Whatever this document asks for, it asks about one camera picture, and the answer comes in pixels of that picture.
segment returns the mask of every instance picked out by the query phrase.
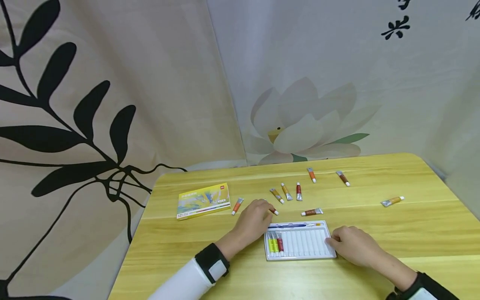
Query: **fabric backdrop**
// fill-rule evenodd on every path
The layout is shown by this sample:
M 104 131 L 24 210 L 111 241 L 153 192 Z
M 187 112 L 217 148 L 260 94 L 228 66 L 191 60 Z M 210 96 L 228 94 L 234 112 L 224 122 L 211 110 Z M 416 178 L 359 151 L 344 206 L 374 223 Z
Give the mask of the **fabric backdrop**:
M 412 152 L 480 216 L 476 0 L 0 4 L 0 299 L 106 299 L 169 171 Z
M 249 165 L 411 152 L 480 216 L 480 1 L 207 3 Z
M 0 299 L 105 299 L 158 164 L 245 165 L 206 3 L 0 3 Z

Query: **table surface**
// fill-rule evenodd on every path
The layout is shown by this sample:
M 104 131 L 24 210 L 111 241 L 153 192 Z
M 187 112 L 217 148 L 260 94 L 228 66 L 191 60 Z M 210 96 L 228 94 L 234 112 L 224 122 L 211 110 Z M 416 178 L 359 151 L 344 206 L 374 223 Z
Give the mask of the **table surface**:
M 317 183 L 306 168 L 313 167 Z M 335 171 L 351 183 L 347 188 Z M 303 202 L 284 205 L 269 189 L 281 193 L 284 182 Z M 176 220 L 178 194 L 227 182 L 232 206 L 245 198 L 265 198 L 280 212 L 273 222 L 326 220 L 330 231 L 357 226 L 386 251 L 427 273 L 462 300 L 480 294 L 480 222 L 418 156 L 407 153 L 360 156 L 246 168 L 204 170 L 162 176 L 155 184 L 110 300 L 147 299 L 197 252 L 218 240 L 238 215 L 226 210 Z M 405 196 L 384 208 L 380 201 Z M 301 217 L 321 207 L 324 215 Z M 259 239 L 231 262 L 230 273 L 203 299 L 385 299 L 393 286 L 372 270 L 343 258 L 267 262 Z

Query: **white curtain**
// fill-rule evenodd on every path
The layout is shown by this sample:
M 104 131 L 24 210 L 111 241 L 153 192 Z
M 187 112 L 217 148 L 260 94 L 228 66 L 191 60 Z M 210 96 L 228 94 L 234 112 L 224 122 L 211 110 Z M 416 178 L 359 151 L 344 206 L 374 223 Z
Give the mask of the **white curtain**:
M 411 152 L 480 216 L 480 3 L 207 0 L 249 165 Z

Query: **paint tray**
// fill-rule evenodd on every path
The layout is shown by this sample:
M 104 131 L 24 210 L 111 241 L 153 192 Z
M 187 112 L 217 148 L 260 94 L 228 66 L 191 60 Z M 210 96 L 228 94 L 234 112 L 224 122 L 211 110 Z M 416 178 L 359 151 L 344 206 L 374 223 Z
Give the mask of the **paint tray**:
M 325 239 L 330 237 L 325 221 L 270 224 L 271 227 L 291 225 L 308 226 L 269 228 L 264 234 L 267 261 L 336 258 L 335 250 L 325 243 Z

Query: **paint packaging box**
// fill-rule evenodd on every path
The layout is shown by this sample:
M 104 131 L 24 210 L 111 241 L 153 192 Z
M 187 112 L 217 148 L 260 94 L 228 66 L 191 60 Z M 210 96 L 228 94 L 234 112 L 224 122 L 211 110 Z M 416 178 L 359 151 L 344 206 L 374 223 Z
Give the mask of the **paint packaging box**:
M 190 219 L 230 209 L 228 185 L 221 183 L 179 194 L 177 220 Z

